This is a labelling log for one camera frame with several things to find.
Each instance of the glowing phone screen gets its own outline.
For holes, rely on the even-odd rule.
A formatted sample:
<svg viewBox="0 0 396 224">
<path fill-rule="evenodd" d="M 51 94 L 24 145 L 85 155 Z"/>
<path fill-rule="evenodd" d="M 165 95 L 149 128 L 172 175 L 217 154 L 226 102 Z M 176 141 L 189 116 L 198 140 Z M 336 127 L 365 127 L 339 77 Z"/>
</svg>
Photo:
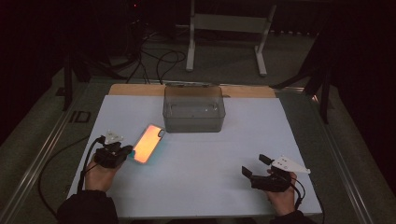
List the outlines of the glowing phone screen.
<svg viewBox="0 0 396 224">
<path fill-rule="evenodd" d="M 146 163 L 161 138 L 163 138 L 163 134 L 164 130 L 162 128 L 150 124 L 134 147 L 134 159 Z"/>
</svg>

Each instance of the black cable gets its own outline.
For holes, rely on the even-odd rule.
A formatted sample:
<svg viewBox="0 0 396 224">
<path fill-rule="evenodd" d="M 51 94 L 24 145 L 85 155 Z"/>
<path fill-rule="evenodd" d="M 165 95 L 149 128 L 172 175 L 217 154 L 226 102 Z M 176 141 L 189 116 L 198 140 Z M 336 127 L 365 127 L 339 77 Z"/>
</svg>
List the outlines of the black cable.
<svg viewBox="0 0 396 224">
<path fill-rule="evenodd" d="M 129 57 L 129 59 L 128 59 L 128 61 L 127 62 L 125 62 L 125 63 L 121 63 L 121 64 L 118 64 L 118 65 L 113 65 L 113 66 L 111 66 L 111 68 L 113 68 L 113 69 L 115 69 L 115 70 L 119 70 L 119 71 L 121 71 L 121 70 L 124 70 L 125 68 L 127 68 L 127 67 L 130 67 L 131 65 L 133 65 L 136 61 L 138 61 L 139 62 L 139 64 L 137 65 L 137 67 L 139 67 L 140 66 L 140 63 L 141 63 L 141 49 L 142 49 L 142 46 L 143 46 L 143 44 L 149 39 L 149 37 L 150 37 L 150 35 L 149 36 L 147 36 L 147 37 L 143 37 L 143 38 L 139 38 L 138 39 L 138 42 L 134 45 L 134 48 L 135 49 L 137 49 L 137 55 L 134 57 L 134 53 L 133 52 L 130 52 L 131 53 L 131 56 Z M 131 77 L 132 77 L 132 75 L 133 75 L 134 73 L 132 73 L 129 77 L 128 77 L 128 79 L 127 79 L 127 81 L 126 81 L 126 83 L 128 83 L 129 82 L 129 80 L 131 79 Z"/>
<path fill-rule="evenodd" d="M 147 84 L 147 83 L 151 84 L 149 82 L 149 75 L 148 75 L 148 72 L 146 70 L 146 66 L 143 63 L 141 63 L 141 65 L 142 65 L 142 68 L 143 68 L 143 79 L 145 79 L 145 84 Z"/>
<path fill-rule="evenodd" d="M 305 197 L 305 188 L 303 184 L 300 181 L 298 181 L 296 178 L 292 178 L 292 179 L 295 180 L 297 183 L 299 183 L 299 185 L 301 186 L 304 192 L 303 196 L 301 196 L 300 191 L 293 184 L 290 183 L 291 187 L 294 188 L 294 190 L 297 192 L 297 201 L 294 205 L 295 209 L 297 210 L 300 204 L 303 202 L 303 198 Z"/>
<path fill-rule="evenodd" d="M 152 37 L 154 37 L 154 36 L 160 36 L 163 38 L 162 39 L 159 39 L 159 38 L 153 39 Z M 171 37 L 169 35 L 162 35 L 162 33 L 159 33 L 159 32 L 153 32 L 148 36 L 148 41 L 151 41 L 151 42 L 163 42 L 163 41 L 167 41 L 170 39 L 171 39 Z"/>
<path fill-rule="evenodd" d="M 128 6 L 127 6 L 127 3 L 126 3 L 126 1 L 123 1 L 123 3 L 124 3 L 124 8 L 125 8 L 125 13 L 123 14 L 123 15 L 121 15 L 121 16 L 126 16 L 127 14 L 128 14 Z M 100 22 L 99 22 L 99 20 L 98 20 L 98 15 L 99 15 L 99 12 L 97 11 L 97 8 L 96 8 L 96 6 L 95 6 L 95 4 L 92 2 L 92 0 L 90 0 L 90 6 L 91 6 L 91 8 L 92 8 L 92 11 L 94 12 L 94 14 L 95 14 L 95 16 L 94 16 L 94 18 L 95 18 L 95 22 L 98 24 L 98 26 L 100 26 Z M 125 55 L 126 53 L 128 53 L 128 51 L 129 51 L 129 48 L 130 48 L 130 38 L 129 38 L 129 35 L 131 34 L 131 30 L 130 30 L 130 26 L 129 25 L 126 25 L 125 26 L 125 28 L 126 28 L 126 35 L 127 35 L 127 37 L 126 37 L 126 49 L 124 50 L 124 52 L 122 53 L 123 55 Z M 100 36 L 102 37 L 102 39 L 104 39 L 104 34 L 103 34 L 103 32 L 102 32 L 102 30 L 99 30 L 100 32 Z M 126 67 L 128 67 L 131 63 L 134 63 L 134 61 L 135 61 L 135 59 L 134 58 L 129 58 L 126 62 L 124 62 L 124 63 L 119 63 L 119 64 L 115 64 L 115 65 L 110 65 L 110 66 L 104 66 L 104 68 L 107 68 L 107 69 L 110 69 L 110 70 L 120 70 L 120 69 L 123 69 L 123 68 L 126 68 Z"/>
<path fill-rule="evenodd" d="M 39 197 L 40 197 L 40 199 L 41 199 L 41 202 L 43 202 L 43 204 L 47 207 L 47 209 L 52 213 L 52 215 L 53 215 L 55 218 L 56 218 L 56 212 L 55 212 L 55 210 L 53 210 L 53 209 L 50 207 L 50 205 L 48 204 L 48 202 L 47 202 L 46 199 L 44 198 L 43 192 L 41 191 L 41 179 L 42 179 L 42 176 L 43 176 L 43 174 L 44 174 L 44 171 L 46 170 L 46 168 L 47 168 L 47 166 L 49 165 L 49 163 L 50 163 L 56 156 L 58 156 L 61 152 L 63 152 L 63 151 L 65 151 L 66 149 L 68 149 L 68 148 L 70 148 L 70 147 L 72 147 L 72 146 L 74 146 L 74 145 L 76 145 L 76 144 L 78 144 L 78 143 L 84 141 L 85 139 L 87 139 L 87 138 L 89 138 L 89 137 L 90 137 L 89 135 L 88 135 L 88 136 L 85 136 L 85 137 L 83 137 L 83 138 L 77 140 L 76 142 L 74 142 L 74 143 L 72 143 L 72 144 L 70 144 L 70 145 L 68 145 L 68 146 L 66 146 L 66 147 L 61 148 L 59 151 L 57 151 L 55 154 L 53 154 L 51 157 L 49 157 L 49 159 L 48 159 L 48 160 L 46 161 L 46 163 L 44 164 L 43 169 L 41 170 L 40 174 L 38 175 L 38 181 L 37 181 L 38 195 L 39 195 Z"/>
<path fill-rule="evenodd" d="M 95 168 L 97 165 L 99 165 L 100 162 L 96 163 L 93 167 L 85 171 L 85 174 L 87 174 L 91 169 Z"/>
<path fill-rule="evenodd" d="M 176 61 L 166 61 L 164 59 L 161 59 L 161 57 L 157 57 L 157 56 L 152 55 L 152 54 L 150 54 L 148 52 L 145 52 L 143 50 L 141 50 L 141 51 L 143 53 L 147 54 L 148 56 L 152 57 L 152 58 L 155 58 L 155 59 L 158 59 L 158 60 L 162 60 L 164 63 L 181 63 L 181 62 L 183 62 L 186 59 L 186 54 L 184 54 L 181 51 L 177 51 L 177 50 L 173 50 L 173 49 L 163 49 L 163 50 L 168 50 L 168 51 L 172 51 L 172 52 L 177 53 L 177 54 L 181 54 L 183 57 L 181 59 L 177 59 Z"/>
<path fill-rule="evenodd" d="M 136 73 L 137 69 L 140 67 L 140 65 L 142 65 L 142 55 L 141 53 L 139 53 L 138 55 L 138 59 L 139 63 L 137 64 L 136 68 L 134 69 L 134 71 L 131 73 L 131 75 L 128 76 L 128 78 L 126 79 L 125 84 L 128 84 L 129 81 L 131 80 L 131 78 L 134 76 L 134 74 Z"/>
<path fill-rule="evenodd" d="M 100 136 L 100 137 L 96 138 L 92 142 L 92 144 L 90 146 L 90 149 L 88 150 L 87 155 L 85 156 L 85 161 L 84 161 L 84 165 L 82 166 L 82 170 L 79 173 L 79 181 L 78 181 L 77 193 L 82 192 L 82 185 L 84 184 L 84 176 L 86 174 L 85 169 L 87 167 L 88 160 L 90 159 L 91 151 L 92 151 L 93 147 L 95 146 L 95 144 L 98 143 L 98 142 L 105 142 L 105 137 L 104 136 Z"/>
<path fill-rule="evenodd" d="M 165 57 L 166 55 L 168 55 L 168 54 L 170 54 L 170 53 L 174 53 L 174 52 L 173 52 L 173 51 L 170 51 L 170 52 L 165 53 L 165 54 L 160 58 L 160 60 L 158 60 L 158 62 L 157 62 L 157 66 L 156 66 L 157 77 L 158 77 L 158 80 L 160 81 L 161 85 L 163 84 L 163 76 L 165 76 L 165 74 L 166 74 L 167 72 L 169 72 L 170 70 L 172 70 L 172 68 L 174 68 L 174 67 L 176 66 L 176 64 L 177 64 L 177 63 L 173 63 L 173 65 L 172 65 L 168 70 L 166 70 L 162 75 L 160 75 L 160 72 L 159 72 L 160 63 L 163 61 L 163 57 Z"/>
<path fill-rule="evenodd" d="M 322 201 L 320 200 L 320 198 L 319 198 L 319 196 L 317 195 L 317 199 L 318 199 L 318 202 L 319 202 L 319 206 L 320 206 L 320 209 L 322 210 L 322 224 L 324 224 L 324 220 L 325 220 L 325 213 L 324 213 L 324 206 L 323 206 L 323 203 L 322 203 Z"/>
</svg>

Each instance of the person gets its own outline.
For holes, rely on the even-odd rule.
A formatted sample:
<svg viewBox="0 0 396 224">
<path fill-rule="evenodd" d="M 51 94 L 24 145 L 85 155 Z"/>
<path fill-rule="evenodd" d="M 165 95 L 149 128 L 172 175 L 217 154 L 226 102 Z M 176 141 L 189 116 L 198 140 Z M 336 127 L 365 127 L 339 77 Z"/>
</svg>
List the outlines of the person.
<svg viewBox="0 0 396 224">
<path fill-rule="evenodd" d="M 91 160 L 85 174 L 85 190 L 72 195 L 58 208 L 60 224 L 113 224 L 119 223 L 116 206 L 106 192 L 122 164 L 114 169 L 104 168 Z"/>
<path fill-rule="evenodd" d="M 115 169 L 104 168 L 93 160 L 87 166 L 85 174 L 85 190 L 72 195 L 58 209 L 57 219 L 60 224 L 113 224 L 118 223 L 116 207 L 106 192 L 111 188 L 116 172 Z M 291 184 L 295 184 L 297 175 L 290 173 Z M 276 211 L 276 217 L 270 224 L 314 224 L 294 208 L 294 189 L 288 188 L 284 192 L 265 191 L 268 200 Z"/>
<path fill-rule="evenodd" d="M 295 185 L 297 175 L 290 172 L 291 184 Z M 289 187 L 284 192 L 265 191 L 268 201 L 276 211 L 276 217 L 270 221 L 270 224 L 315 224 L 313 220 L 305 217 L 304 214 L 295 209 L 294 206 L 294 188 Z"/>
</svg>

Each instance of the hand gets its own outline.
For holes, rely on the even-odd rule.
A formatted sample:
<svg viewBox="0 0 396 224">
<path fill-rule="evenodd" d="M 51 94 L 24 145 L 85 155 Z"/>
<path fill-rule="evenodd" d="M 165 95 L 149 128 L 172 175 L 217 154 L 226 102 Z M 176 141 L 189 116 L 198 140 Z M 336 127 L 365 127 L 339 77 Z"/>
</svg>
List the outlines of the hand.
<svg viewBox="0 0 396 224">
<path fill-rule="evenodd" d="M 122 164 L 114 169 L 105 168 L 94 162 L 93 157 L 94 155 L 86 168 L 88 172 L 85 174 L 85 189 L 107 192 L 113 183 L 116 172 L 121 168 Z"/>
<path fill-rule="evenodd" d="M 295 173 L 290 172 L 291 184 L 294 185 L 297 179 Z M 268 200 L 271 202 L 276 210 L 278 216 L 285 216 L 295 211 L 294 208 L 294 188 L 289 187 L 284 192 L 270 192 L 264 191 L 267 194 Z"/>
</svg>

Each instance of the white tabletop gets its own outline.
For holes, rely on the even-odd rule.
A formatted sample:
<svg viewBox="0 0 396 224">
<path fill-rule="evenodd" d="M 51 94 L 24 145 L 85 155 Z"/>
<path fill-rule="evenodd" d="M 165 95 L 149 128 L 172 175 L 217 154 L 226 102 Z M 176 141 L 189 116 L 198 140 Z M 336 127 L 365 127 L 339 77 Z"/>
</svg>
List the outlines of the white tabletop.
<svg viewBox="0 0 396 224">
<path fill-rule="evenodd" d="M 147 164 L 132 160 L 123 164 L 107 193 L 113 198 L 119 217 L 241 217 L 274 213 L 264 193 L 250 187 L 241 167 L 246 166 L 254 175 L 267 175 L 268 166 L 259 161 L 260 154 L 271 159 L 284 155 L 304 165 L 283 107 L 276 98 L 225 98 L 224 105 L 226 117 L 220 133 L 167 133 Z M 69 196 L 77 191 L 79 171 L 95 138 L 111 130 L 124 137 L 123 146 L 133 145 L 149 123 L 163 126 L 162 96 L 108 95 Z M 300 210 L 320 213 L 309 175 L 297 176 L 306 190 Z"/>
</svg>

